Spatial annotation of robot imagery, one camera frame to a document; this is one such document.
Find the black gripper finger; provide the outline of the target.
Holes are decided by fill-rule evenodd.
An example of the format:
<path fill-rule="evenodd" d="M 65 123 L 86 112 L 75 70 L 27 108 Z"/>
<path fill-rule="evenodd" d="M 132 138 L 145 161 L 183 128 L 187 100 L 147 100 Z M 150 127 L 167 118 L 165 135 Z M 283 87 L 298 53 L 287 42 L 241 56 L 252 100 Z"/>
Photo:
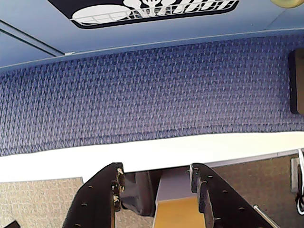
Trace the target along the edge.
<path fill-rule="evenodd" d="M 69 228 L 115 228 L 115 213 L 121 210 L 125 191 L 121 162 L 111 163 L 77 191 L 67 213 Z"/>
<path fill-rule="evenodd" d="M 191 191 L 207 228 L 270 228 L 251 205 L 212 168 L 191 164 Z"/>

